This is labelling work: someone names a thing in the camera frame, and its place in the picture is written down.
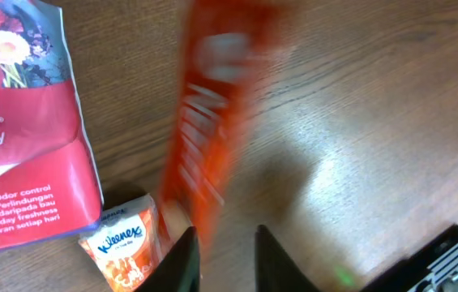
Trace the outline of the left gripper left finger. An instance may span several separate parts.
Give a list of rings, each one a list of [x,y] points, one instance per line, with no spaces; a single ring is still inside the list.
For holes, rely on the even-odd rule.
[[[135,292],[199,292],[199,285],[199,241],[192,226]]]

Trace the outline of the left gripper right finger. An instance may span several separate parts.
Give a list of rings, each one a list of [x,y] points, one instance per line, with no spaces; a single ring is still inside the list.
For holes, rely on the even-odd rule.
[[[255,286],[257,292],[320,292],[265,225],[255,233]]]

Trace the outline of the orange Kleenex tissue pack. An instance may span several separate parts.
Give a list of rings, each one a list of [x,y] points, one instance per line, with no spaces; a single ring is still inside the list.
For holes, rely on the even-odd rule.
[[[160,263],[156,219],[155,202],[143,195],[104,211],[99,227],[79,236],[112,291],[136,290]]]

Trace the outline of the Carefree liners pack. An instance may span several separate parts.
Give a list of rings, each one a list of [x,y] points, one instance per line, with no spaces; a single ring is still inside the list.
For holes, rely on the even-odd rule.
[[[93,230],[102,207],[62,9],[0,0],[0,251]]]

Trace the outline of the red Nescafe stick sachet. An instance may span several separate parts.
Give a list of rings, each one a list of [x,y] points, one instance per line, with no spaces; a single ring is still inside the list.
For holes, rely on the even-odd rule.
[[[165,210],[183,211],[208,246],[233,163],[258,110],[259,81],[285,57],[284,1],[194,0],[183,18],[178,110],[158,194],[159,234],[181,232]]]

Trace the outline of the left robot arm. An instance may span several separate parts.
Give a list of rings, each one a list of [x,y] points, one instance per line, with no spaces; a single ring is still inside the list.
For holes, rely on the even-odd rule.
[[[444,291],[458,284],[458,225],[451,225],[416,254],[402,259],[362,289],[362,292]],[[255,233],[255,284],[259,292],[320,292],[290,258],[271,231]],[[156,270],[136,292],[198,292],[199,240],[189,227]]]

